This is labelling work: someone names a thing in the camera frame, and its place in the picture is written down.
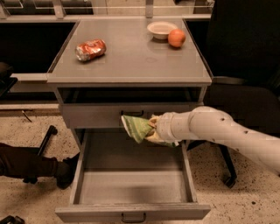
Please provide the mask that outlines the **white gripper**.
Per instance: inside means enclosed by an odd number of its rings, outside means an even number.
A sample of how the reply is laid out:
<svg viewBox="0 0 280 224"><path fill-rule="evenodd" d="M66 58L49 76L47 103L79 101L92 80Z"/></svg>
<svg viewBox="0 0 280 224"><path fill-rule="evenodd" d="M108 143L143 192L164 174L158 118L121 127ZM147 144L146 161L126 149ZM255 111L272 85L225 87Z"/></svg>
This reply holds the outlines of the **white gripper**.
<svg viewBox="0 0 280 224"><path fill-rule="evenodd" d="M153 115L148 124L156 131L150 131L145 139L154 144L175 142L182 140L193 140L194 134L189 128L190 112L175 113L168 112L160 115Z"/></svg>

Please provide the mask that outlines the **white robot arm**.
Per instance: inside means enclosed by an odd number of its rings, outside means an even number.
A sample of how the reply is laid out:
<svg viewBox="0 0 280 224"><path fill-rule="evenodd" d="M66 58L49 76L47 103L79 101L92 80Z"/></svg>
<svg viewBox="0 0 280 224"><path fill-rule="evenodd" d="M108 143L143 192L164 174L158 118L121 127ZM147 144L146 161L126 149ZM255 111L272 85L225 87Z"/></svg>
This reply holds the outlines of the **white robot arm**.
<svg viewBox="0 0 280 224"><path fill-rule="evenodd" d="M200 106L184 113L167 112L154 115L149 125L160 141L206 140L221 144L280 174L280 139L246 128L221 110Z"/></svg>

